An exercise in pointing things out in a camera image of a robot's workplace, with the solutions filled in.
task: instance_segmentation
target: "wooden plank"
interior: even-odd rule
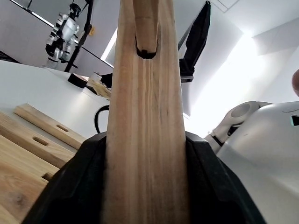
[[[137,56],[133,0],[121,0],[107,132],[103,223],[189,223],[172,0],[159,1],[157,55]]]
[[[157,49],[159,0],[133,0],[137,46],[140,51]]]
[[[74,156],[73,152],[22,126],[1,112],[0,135],[58,168]]]
[[[46,173],[55,174],[59,170],[1,135],[0,161],[7,162],[15,168],[38,177],[42,177]]]
[[[19,224],[19,222],[0,204],[0,223]]]
[[[82,143],[86,140],[83,136],[68,127],[65,127],[63,124],[40,112],[29,104],[17,106],[14,113],[75,149],[79,149]]]
[[[0,205],[19,223],[46,184],[37,176],[0,161]]]

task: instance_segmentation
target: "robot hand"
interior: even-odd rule
[[[205,137],[215,153],[223,146],[225,141],[247,120],[255,111],[263,106],[270,105],[266,102],[249,101],[231,109],[223,121]]]

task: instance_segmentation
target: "humanoid robot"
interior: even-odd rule
[[[58,62],[67,63],[70,59],[72,45],[79,32],[79,25],[76,18],[79,17],[81,8],[75,4],[70,4],[69,14],[59,13],[55,27],[47,40],[46,52],[48,61],[46,67],[55,69]]]

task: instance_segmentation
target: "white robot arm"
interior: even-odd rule
[[[255,111],[263,106],[270,105],[266,102],[249,101],[231,109],[223,121],[205,137],[215,153],[221,149],[225,141],[242,125]]]
[[[59,60],[62,63],[68,62],[71,46],[75,41],[76,34],[79,32],[79,26],[75,19],[80,12],[80,7],[72,3],[70,4],[69,14],[59,14],[55,27],[46,43],[46,52],[48,54],[46,67],[55,69]]]

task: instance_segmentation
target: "wooden dowel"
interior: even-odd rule
[[[159,2],[157,54],[136,54],[133,0],[121,0],[102,222],[187,224],[185,132],[172,0]]]
[[[159,0],[133,0],[137,47],[140,51],[155,53]]]

